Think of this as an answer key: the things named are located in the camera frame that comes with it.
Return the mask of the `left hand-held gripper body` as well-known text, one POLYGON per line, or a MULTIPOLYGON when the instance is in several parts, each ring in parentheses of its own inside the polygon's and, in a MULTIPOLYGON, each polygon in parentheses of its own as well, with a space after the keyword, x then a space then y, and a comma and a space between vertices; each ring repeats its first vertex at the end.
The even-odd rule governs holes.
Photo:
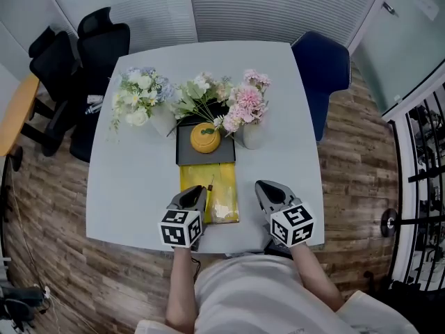
POLYGON ((172 248, 197 251, 204 234, 203 218, 207 205, 207 188, 192 186, 173 197, 158 223, 161 242, 172 248))

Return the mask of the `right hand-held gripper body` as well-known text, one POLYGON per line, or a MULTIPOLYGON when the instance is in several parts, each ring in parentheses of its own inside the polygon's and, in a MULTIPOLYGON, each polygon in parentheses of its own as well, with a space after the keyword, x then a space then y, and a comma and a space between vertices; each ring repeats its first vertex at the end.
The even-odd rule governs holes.
POLYGON ((269 180, 258 180, 254 191, 266 215, 268 232, 275 245, 291 248, 312 238, 315 226, 312 210, 289 187, 269 180))

